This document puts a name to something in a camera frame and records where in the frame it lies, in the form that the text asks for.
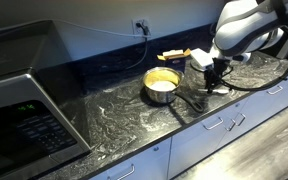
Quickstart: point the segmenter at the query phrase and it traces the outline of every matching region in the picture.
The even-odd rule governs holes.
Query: wall outlet
[[[142,19],[132,19],[132,28],[133,28],[133,34],[134,35],[144,35],[143,29],[141,27],[137,27],[136,26],[137,23],[140,23],[143,26],[147,26],[148,29],[149,29],[149,32],[151,31],[151,27],[150,27],[147,19],[144,19],[144,18],[142,18]]]

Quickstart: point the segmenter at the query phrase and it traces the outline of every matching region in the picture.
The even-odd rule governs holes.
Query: saucepan
[[[171,103],[176,97],[187,102],[196,112],[202,113],[204,108],[197,102],[178,91],[184,74],[168,67],[155,67],[148,70],[143,78],[148,97],[157,103]]]

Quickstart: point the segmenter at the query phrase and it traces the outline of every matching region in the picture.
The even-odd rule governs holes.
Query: cabinet drawer
[[[265,101],[274,99],[272,100],[272,105],[268,111],[270,113],[268,117],[276,114],[288,106],[288,80],[282,81],[274,88],[274,90],[266,90],[268,97],[265,97]]]
[[[238,103],[235,103],[233,107],[230,108],[232,109],[230,113],[223,112],[220,114],[221,118],[224,120],[224,126],[227,132],[225,133],[216,149],[219,149],[230,143],[245,132],[241,126],[243,126],[245,123],[246,118],[245,115],[241,113],[241,111],[243,108],[245,108],[245,104],[248,100],[249,97],[239,101]]]
[[[279,104],[278,99],[285,94],[288,81],[282,81],[276,86],[267,90],[254,93],[250,98],[247,107],[256,109],[257,117],[264,121],[283,109],[283,105]]]
[[[213,153],[227,132],[220,118],[231,109],[216,113],[203,121],[183,130],[172,138],[169,178]]]
[[[165,180],[169,162],[171,139],[123,161],[122,163],[91,178],[91,180]]]

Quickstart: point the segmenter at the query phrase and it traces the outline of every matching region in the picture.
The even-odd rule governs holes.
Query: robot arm
[[[229,2],[216,27],[215,48],[223,56],[236,56],[275,44],[283,34],[278,28],[284,25],[284,17],[276,12],[283,10],[288,18],[288,0],[265,0],[259,5],[255,0]]]
[[[204,71],[207,92],[212,93],[217,85],[223,84],[223,72],[229,60],[245,61],[248,60],[249,52],[274,45],[283,35],[279,27],[287,22],[288,0],[265,0],[260,4],[256,0],[233,0],[227,3],[218,21],[209,52],[214,64]],[[238,90],[255,91],[278,83],[287,74],[288,70],[279,79],[260,88],[239,88],[228,83],[226,86],[230,89],[235,87]]]

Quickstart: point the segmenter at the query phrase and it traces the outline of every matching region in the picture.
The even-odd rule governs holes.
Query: metal drawer pull
[[[222,124],[223,122],[224,122],[224,120],[221,118],[221,117],[218,117],[221,121],[220,122],[218,122],[217,124],[214,124],[213,126],[211,126],[211,127],[206,127],[203,123],[203,126],[204,126],[204,128],[205,129],[207,129],[207,130],[211,130],[211,129],[213,129],[213,128],[215,128],[216,126],[218,126],[218,125],[220,125],[220,124]]]
[[[280,91],[282,91],[283,90],[283,87],[282,86],[277,86],[279,89],[277,90],[277,91],[275,91],[275,92],[269,92],[269,91],[266,91],[268,94],[270,94],[270,95],[274,95],[274,94],[276,94],[276,93],[278,93],[278,92],[280,92]]]
[[[232,131],[232,129],[234,128],[236,122],[234,121],[234,119],[231,119],[231,121],[233,122],[232,125],[229,128],[225,128],[227,131]]]
[[[125,175],[121,176],[120,178],[117,178],[116,180],[122,180],[122,179],[126,178],[127,176],[133,174],[135,171],[135,166],[134,166],[134,164],[132,164],[131,166],[132,166],[132,170],[130,172],[126,173]]]
[[[242,115],[243,116],[243,119],[241,120],[241,122],[240,123],[238,123],[238,124],[236,124],[236,126],[240,126],[243,122],[244,122],[244,120],[246,119],[246,116],[245,116],[245,114],[243,114],[243,113],[240,113],[240,115]]]

